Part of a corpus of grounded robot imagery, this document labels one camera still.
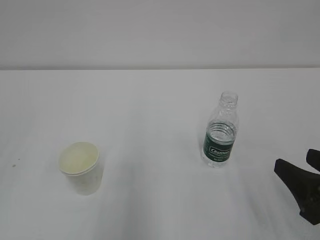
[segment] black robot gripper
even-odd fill
[[[320,171],[320,151],[309,149],[306,162]],[[280,158],[275,161],[274,172],[291,191],[300,208],[300,216],[313,225],[320,224],[320,174]]]

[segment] white cup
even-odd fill
[[[62,151],[59,169],[78,194],[95,193],[101,184],[103,168],[99,165],[99,151],[89,142],[76,142]]]

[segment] bottle neck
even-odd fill
[[[219,104],[219,111],[223,113],[235,113],[237,111],[237,105],[233,107],[226,107],[225,105]]]

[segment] bottle cap opening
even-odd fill
[[[234,109],[237,107],[238,95],[232,91],[224,91],[221,94],[219,103],[225,108]]]

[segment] green bottle label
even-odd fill
[[[224,162],[230,157],[233,145],[233,143],[229,145],[218,144],[212,141],[206,133],[203,143],[203,152],[212,161]]]

